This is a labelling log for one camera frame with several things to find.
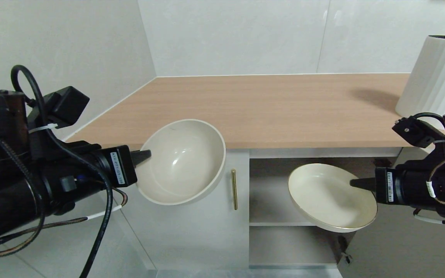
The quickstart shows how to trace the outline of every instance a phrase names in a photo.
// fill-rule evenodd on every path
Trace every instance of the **bowl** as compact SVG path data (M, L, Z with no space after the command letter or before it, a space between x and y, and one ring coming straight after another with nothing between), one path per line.
M307 164L288 178L295 206L313 224L332 232L354 232L372 223L377 202L372 192L350 186L355 175L327 164Z
M140 193L160 205L196 202L207 196L222 178L226 144L207 122L185 119L155 132L141 150L152 152L136 168Z

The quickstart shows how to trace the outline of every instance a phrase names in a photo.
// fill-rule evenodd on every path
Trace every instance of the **bowl rim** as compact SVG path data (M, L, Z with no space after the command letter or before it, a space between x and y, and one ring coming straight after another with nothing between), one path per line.
M289 174L289 176L288 176L288 192L289 192L289 194L290 194L291 199L293 200L293 204L295 204L296 207L300 209L300 212L302 212L302 214L304 214L307 218L310 218L310 219L312 219L312 220L314 220L314 221L316 221L316 222L318 222L318 223L322 223L322 224L325 225L325 226L333 227L333 228L336 228L336 229L339 229L339 230L343 230L343 231L351 231L351 232L357 231L357 230L359 230L359 229L361 229L361 228L363 228L363 227L367 227L368 225L372 224L372 222L374 222L374 220L376 220L377 215L378 215L378 212L379 212L379 204L377 203L377 201L375 201L375 215L374 215L374 217L372 218L372 220L370 220L367 224L365 224L365 225L361 225L361 226L358 226L358 227L341 227L341 226L332 225L332 224L326 223L326 222L324 222L324 221L322 221L322 220L319 220L319 219L317 219L317 218L311 216L311 215L310 215L309 213L307 213L304 209L302 209L302 207L295 201L295 198L293 198L293 194L291 194L289 180L290 180L292 174L295 173L295 171L297 171L297 170L300 169L300 168L306 168L306 167L309 166L309 165L320 165L320 166L323 166L323 167L340 169L341 171L348 172L348 173L351 174L353 177L358 178L357 176L355 176L355 175L352 174L351 172L346 171L345 169L341 169L341 168L339 168L339 167L336 167L336 166L333 166L333 165L329 165L329 164L325 164L325 163L309 163L309 164L305 164L305 165L302 165L302 166L300 166L300 167L297 167L297 168L294 169L293 172L291 172L291 174Z
M219 135L219 138L221 138L222 141L222 147L223 147L223 152L222 152L222 160L221 160L221 165L219 165L219 170L217 171L217 174L214 176L214 178L212 178L212 180L210 181L210 183L205 186L205 188L203 190L201 190L200 192L198 192L196 195L193 195L192 197L180 201L180 202L173 202L173 203L165 203L165 202L159 202L157 200L154 200L152 198L150 198L149 196L147 196L142 189L136 184L136 188L138 189L138 191L140 191L140 193L142 194L142 196L144 196L147 200L155 203L155 204L159 204L159 205L164 205L164 206L175 206L175 205L181 205L181 204L185 204L185 203L189 203L192 200L196 199L197 197L199 197L200 195L202 195L203 193L205 193L207 190L209 190L210 188L212 188L212 185L214 184L215 181L218 180L218 177L221 175L221 172L224 169L224 164L226 162L226 142L224 141L223 135L221 134L221 132L219 132L219 130L217 130L216 127L214 127L213 125L209 124L206 121L202 121L202 120L198 120L198 119L182 119L182 120L178 120L178 121L174 121L171 122L167 125L165 125L164 127L158 129L156 132L154 132L154 134L152 134L149 139L147 139L147 141L145 141L145 143L142 145L142 147L140 148L140 150L144 150L144 146L153 139L153 137L155 137L156 134L158 134L159 132L161 132L162 130L170 127L170 125L175 125L177 123L180 122L199 122L199 123L203 123L205 125L208 125L210 128L212 128L215 132L217 132L217 135Z

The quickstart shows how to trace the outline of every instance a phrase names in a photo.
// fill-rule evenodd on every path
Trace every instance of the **gold handle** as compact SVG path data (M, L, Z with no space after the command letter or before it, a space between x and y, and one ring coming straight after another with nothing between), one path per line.
M236 192L236 170L231 169L231 182L233 183L233 207L238 209L238 193Z

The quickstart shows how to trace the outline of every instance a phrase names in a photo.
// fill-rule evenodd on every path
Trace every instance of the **wooden countertop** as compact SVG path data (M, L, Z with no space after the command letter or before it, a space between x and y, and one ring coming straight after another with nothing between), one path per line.
M409 74L157 78L69 141L138 149L176 120L207 121L228 148L402 147L391 130Z

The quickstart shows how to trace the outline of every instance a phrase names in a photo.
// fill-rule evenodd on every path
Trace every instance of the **metal bracket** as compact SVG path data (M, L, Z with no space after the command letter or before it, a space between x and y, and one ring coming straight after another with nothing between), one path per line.
M341 248L341 256L344 257L347 264L351 264L353 262L353 257L346 253L346 249L348 248L348 241L344 236L338 236L339 248Z

